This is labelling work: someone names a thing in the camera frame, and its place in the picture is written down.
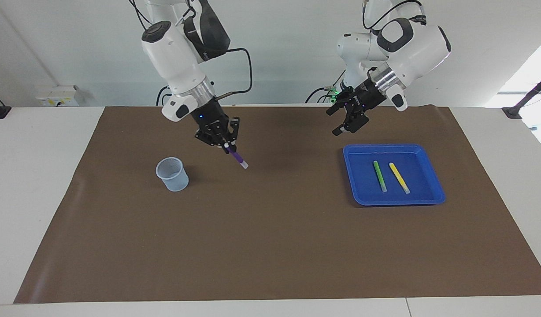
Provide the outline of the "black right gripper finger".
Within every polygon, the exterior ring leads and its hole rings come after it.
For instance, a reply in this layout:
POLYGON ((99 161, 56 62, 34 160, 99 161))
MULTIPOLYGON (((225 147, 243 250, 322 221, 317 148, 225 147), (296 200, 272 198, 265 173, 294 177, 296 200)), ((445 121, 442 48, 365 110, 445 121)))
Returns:
POLYGON ((239 131, 240 131, 240 118, 239 117, 230 118, 229 124, 230 124, 230 130, 228 131, 226 140, 227 140, 227 143, 230 145, 230 150, 237 152, 236 141, 237 141, 239 131))
POLYGON ((225 147, 227 140, 224 135, 209 132, 196 132, 195 137, 209 146, 225 147))

